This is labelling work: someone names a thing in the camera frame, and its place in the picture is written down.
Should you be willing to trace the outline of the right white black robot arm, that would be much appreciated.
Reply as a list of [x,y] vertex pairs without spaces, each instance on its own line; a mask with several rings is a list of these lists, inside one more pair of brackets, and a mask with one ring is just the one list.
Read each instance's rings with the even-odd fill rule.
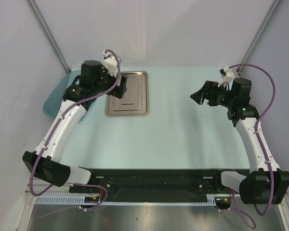
[[289,172],[280,169],[270,153],[262,133],[259,113],[250,104],[252,83],[245,78],[235,78],[231,89],[215,81],[206,81],[190,98],[202,105],[224,106],[227,116],[239,133],[247,153],[250,173],[223,171],[212,181],[213,189],[224,193],[229,188],[240,194],[247,205],[280,204],[289,187]]

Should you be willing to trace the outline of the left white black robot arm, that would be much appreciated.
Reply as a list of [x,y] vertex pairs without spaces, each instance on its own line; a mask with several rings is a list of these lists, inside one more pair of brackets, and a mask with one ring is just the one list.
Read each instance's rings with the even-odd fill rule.
[[127,90],[126,82],[127,78],[120,76],[120,61],[114,56],[102,62],[88,60],[82,64],[80,74],[66,88],[46,136],[34,151],[23,154],[23,162],[31,173],[31,189],[34,178],[57,187],[79,184],[88,193],[96,189],[97,181],[89,170],[61,164],[63,152],[76,125],[94,101],[105,94],[121,99]]

